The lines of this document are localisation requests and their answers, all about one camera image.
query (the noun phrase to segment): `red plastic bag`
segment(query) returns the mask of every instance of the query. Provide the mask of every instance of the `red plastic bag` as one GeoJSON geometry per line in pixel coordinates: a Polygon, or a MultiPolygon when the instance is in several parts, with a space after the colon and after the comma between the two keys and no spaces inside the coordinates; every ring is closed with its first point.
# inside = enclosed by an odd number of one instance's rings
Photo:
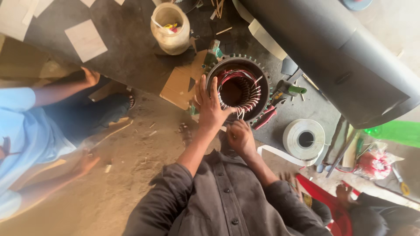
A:
{"type": "Polygon", "coordinates": [[[358,167],[354,173],[366,176],[370,180],[385,179],[392,171],[391,164],[404,160],[386,152],[387,146],[386,143],[376,142],[359,158],[358,167]]]}

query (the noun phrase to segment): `dark gray shirt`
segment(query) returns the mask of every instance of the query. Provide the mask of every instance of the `dark gray shirt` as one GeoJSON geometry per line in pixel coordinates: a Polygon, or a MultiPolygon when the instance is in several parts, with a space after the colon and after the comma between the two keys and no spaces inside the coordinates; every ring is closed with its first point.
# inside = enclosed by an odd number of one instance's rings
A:
{"type": "Polygon", "coordinates": [[[331,236],[287,182],[263,189],[239,156],[213,151],[194,178],[172,164],[153,183],[131,213],[124,236],[331,236]]]}

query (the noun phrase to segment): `white tape roll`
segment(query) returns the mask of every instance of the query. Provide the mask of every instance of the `white tape roll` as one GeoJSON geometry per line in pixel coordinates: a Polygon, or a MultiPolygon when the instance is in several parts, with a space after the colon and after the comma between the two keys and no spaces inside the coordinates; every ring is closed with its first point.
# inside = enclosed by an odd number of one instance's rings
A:
{"type": "Polygon", "coordinates": [[[284,148],[301,160],[318,157],[324,148],[324,142],[324,129],[313,120],[295,120],[286,127],[283,133],[284,148]]]}

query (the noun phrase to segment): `plastic jar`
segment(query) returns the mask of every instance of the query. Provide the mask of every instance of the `plastic jar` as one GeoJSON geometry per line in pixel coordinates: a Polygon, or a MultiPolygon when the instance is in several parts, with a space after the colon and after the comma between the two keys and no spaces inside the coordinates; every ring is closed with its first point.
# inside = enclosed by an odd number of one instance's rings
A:
{"type": "Polygon", "coordinates": [[[169,55],[179,55],[190,47],[189,42],[189,20],[181,8],[172,3],[162,3],[153,11],[150,28],[160,48],[169,55]],[[171,34],[168,29],[161,26],[177,23],[179,28],[176,33],[171,34]]]}

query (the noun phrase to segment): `cardboard box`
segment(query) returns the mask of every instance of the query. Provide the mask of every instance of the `cardboard box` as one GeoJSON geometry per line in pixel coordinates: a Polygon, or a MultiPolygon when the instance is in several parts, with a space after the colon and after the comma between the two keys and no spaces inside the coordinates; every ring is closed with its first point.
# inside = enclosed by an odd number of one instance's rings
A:
{"type": "Polygon", "coordinates": [[[207,50],[198,52],[194,61],[186,66],[177,66],[173,69],[168,81],[160,92],[160,97],[175,104],[177,107],[187,110],[189,100],[195,94],[195,86],[188,92],[190,80],[199,80],[204,73],[202,64],[207,50]]]}

